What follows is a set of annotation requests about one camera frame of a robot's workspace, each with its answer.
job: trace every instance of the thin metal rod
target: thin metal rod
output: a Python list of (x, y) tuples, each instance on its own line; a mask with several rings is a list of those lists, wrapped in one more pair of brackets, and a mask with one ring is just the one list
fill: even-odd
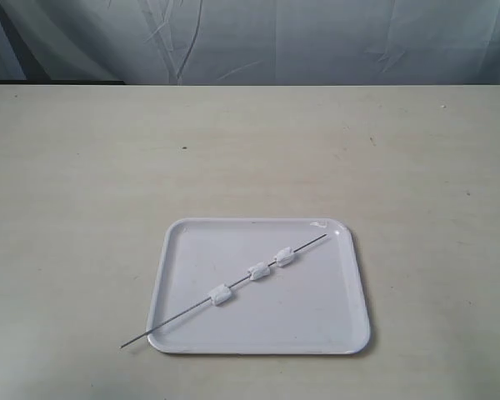
[[(311, 242), (307, 242), (306, 244), (304, 244), (303, 246), (297, 248), (296, 250), (293, 250), (292, 252), (293, 253), (296, 253), (296, 252), (299, 252), (300, 250), (302, 250), (303, 248), (306, 248), (307, 246), (311, 246), (312, 244), (314, 244), (316, 241), (326, 237), (327, 234), (324, 233), (323, 235), (317, 237), (316, 239), (313, 239)], [(271, 267), (272, 265), (274, 265), (276, 263), (276, 261), (272, 261), (268, 264), (269, 267)], [(251, 277), (250, 274), (248, 274), (246, 277), (242, 277), (241, 279), (239, 279), (238, 281), (232, 283), (231, 285), (229, 285), (228, 287), (231, 289), (233, 288), (234, 286), (237, 286), (239, 283), (243, 283), (244, 281), (246, 281), (247, 279), (249, 279)], [(125, 342), (120, 348), (125, 348), (128, 344), (132, 344), (133, 342), (139, 340), (140, 338), (144, 338), (145, 336), (149, 335), (150, 333), (152, 333), (153, 331), (156, 331), (158, 330), (160, 327), (162, 327), (163, 325), (166, 325), (172, 321), (174, 321), (176, 318), (180, 318), (183, 314), (186, 314), (188, 313), (189, 311), (195, 309), (196, 307), (199, 307), (201, 305), (203, 305), (204, 303), (207, 303), (209, 301), (210, 297), (206, 297), (204, 298), (202, 301), (200, 302), (197, 302), (196, 304), (193, 304), (191, 307), (189, 308), (186, 308), (185, 310), (179, 312), (178, 314), (174, 315), (173, 317), (170, 317), (169, 319), (161, 322), (159, 325), (156, 325), (155, 327), (153, 327), (152, 329), (148, 329), (145, 333), (141, 333), (140, 335), (134, 337), (133, 339)]]

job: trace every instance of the white fabric backdrop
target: white fabric backdrop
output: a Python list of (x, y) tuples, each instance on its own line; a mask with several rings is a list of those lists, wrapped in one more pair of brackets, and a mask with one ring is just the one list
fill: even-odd
[(500, 83), (500, 0), (1, 0), (53, 79)]

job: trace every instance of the table surface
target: table surface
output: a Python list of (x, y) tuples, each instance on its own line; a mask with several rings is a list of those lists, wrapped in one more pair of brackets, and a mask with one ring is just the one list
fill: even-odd
[[(119, 350), (191, 216), (346, 223), (366, 351)], [(235, 396), (500, 398), (500, 87), (0, 87), (0, 399)]]

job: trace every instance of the backdrop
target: backdrop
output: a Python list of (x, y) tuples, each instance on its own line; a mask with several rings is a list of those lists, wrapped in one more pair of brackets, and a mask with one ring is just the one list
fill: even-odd
[[(0, 0), (0, 8), (26, 78), (500, 83), (500, 0)], [(3, 58), (0, 78), (11, 76)]]

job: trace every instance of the white tray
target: white tray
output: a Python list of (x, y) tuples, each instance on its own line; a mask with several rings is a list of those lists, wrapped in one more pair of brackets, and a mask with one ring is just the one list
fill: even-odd
[(246, 281), (220, 307), (210, 302), (148, 341), (165, 353), (350, 354), (370, 338), (352, 236), (325, 218), (188, 218), (167, 231), (147, 329), (230, 284), (286, 246), (297, 253), (269, 277)]

